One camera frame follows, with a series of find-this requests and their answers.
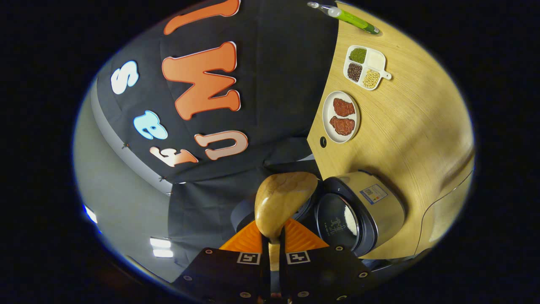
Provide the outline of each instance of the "black cloth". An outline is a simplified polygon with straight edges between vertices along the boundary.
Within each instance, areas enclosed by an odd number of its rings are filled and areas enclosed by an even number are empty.
[[[164,35],[165,24],[174,16],[219,2],[197,4],[158,23],[112,56],[98,73],[99,103],[113,130],[139,159],[172,183],[208,180],[296,161],[311,153],[306,136],[332,62],[337,19],[309,8],[304,0],[249,0],[241,2],[234,16],[204,18]],[[229,73],[212,73],[235,77],[237,82],[216,96],[237,90],[240,110],[205,111],[184,121],[174,102],[191,84],[167,81],[161,70],[163,59],[217,48],[227,41],[237,45],[237,67]],[[139,80],[117,95],[111,75],[131,60],[138,64]],[[136,131],[133,119],[145,110],[159,116],[168,132],[166,139],[148,140]],[[233,141],[201,147],[193,138],[227,130],[247,135],[245,151],[212,161],[205,149],[228,147]],[[199,162],[169,167],[149,153],[152,146],[186,149]]]

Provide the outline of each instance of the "soybean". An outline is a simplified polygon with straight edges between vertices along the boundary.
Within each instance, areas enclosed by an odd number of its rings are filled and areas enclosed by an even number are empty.
[[[366,72],[366,76],[364,77],[363,83],[364,86],[372,89],[377,85],[377,82],[379,81],[380,74],[372,69],[369,69]]]

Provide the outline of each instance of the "wooden table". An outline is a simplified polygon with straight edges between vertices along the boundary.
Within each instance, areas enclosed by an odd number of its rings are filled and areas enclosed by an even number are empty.
[[[474,167],[469,114],[452,79],[420,45],[354,6],[338,3],[338,7],[373,23],[382,36],[339,23],[334,59],[308,143],[323,179],[363,169],[392,187],[405,206],[401,230],[362,258],[418,254],[440,239],[429,236],[447,230],[463,206]],[[343,65],[350,45],[381,51],[392,79],[382,79],[373,91],[346,79]],[[322,105],[333,91],[344,91],[356,100],[360,128],[349,142],[337,144],[328,138],[322,148],[320,138],[327,137]]]

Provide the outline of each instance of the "green pen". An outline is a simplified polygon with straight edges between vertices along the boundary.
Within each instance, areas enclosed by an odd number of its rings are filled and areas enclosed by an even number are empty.
[[[372,34],[372,35],[377,35],[377,34],[379,34],[381,32],[378,28],[376,28],[372,24],[370,24],[370,23],[368,23],[368,22],[354,16],[350,12],[344,11],[344,10],[342,10],[340,8],[335,7],[335,6],[320,5],[317,2],[311,2],[311,1],[307,3],[307,6],[309,6],[311,8],[314,8],[314,9],[319,9],[320,11],[322,11],[323,13],[325,13],[326,15],[328,15],[328,16],[330,16],[332,18],[336,18],[336,19],[345,21],[345,22],[347,22],[349,24],[352,24],[355,27],[360,28],[360,29]]]

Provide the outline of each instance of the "plate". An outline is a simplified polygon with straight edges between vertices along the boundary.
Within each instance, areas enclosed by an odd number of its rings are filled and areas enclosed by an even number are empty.
[[[349,59],[350,53],[354,49],[366,50],[366,58],[364,59],[363,63],[352,61]],[[362,72],[360,73],[360,78],[358,79],[358,81],[354,81],[353,79],[349,78],[347,74],[347,71],[349,69],[349,64],[351,63],[354,63],[362,67]],[[368,91],[373,91],[379,86],[379,83],[381,82],[382,78],[386,78],[388,80],[392,79],[392,75],[389,72],[386,72],[384,70],[385,66],[386,66],[386,57],[384,56],[383,53],[377,50],[374,50],[372,48],[363,47],[361,45],[351,45],[349,49],[347,49],[347,56],[345,57],[345,64],[343,65],[343,75],[345,75],[346,79],[349,79],[350,81],[356,83],[358,86]],[[379,79],[375,83],[375,86],[372,88],[368,88],[363,83],[364,78],[366,78],[366,73],[368,70],[372,70],[379,73]]]
[[[339,98],[344,100],[345,102],[350,102],[353,104],[354,107],[354,114],[351,114],[346,117],[339,116],[334,111],[334,98]],[[337,118],[348,118],[351,120],[354,120],[354,129],[349,135],[341,135],[338,134],[334,127],[330,124],[330,120],[332,117],[336,116]],[[335,91],[332,92],[326,97],[325,103],[322,106],[322,123],[325,126],[326,135],[335,143],[344,143],[349,141],[351,138],[354,137],[356,132],[358,131],[358,122],[360,121],[360,111],[358,109],[358,105],[356,105],[356,102],[352,97],[350,97],[347,93],[342,91]]]

